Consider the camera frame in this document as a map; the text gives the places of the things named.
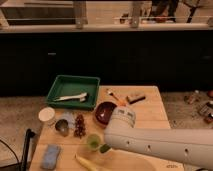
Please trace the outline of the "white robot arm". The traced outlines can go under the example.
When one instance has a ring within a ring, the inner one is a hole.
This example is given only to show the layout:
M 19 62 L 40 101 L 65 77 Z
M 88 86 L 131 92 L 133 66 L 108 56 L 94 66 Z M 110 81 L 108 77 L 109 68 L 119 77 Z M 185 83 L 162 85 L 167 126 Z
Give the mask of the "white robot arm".
M 213 170 L 213 130 L 135 128 L 136 114 L 125 106 L 114 109 L 104 131 L 113 149 L 195 165 Z

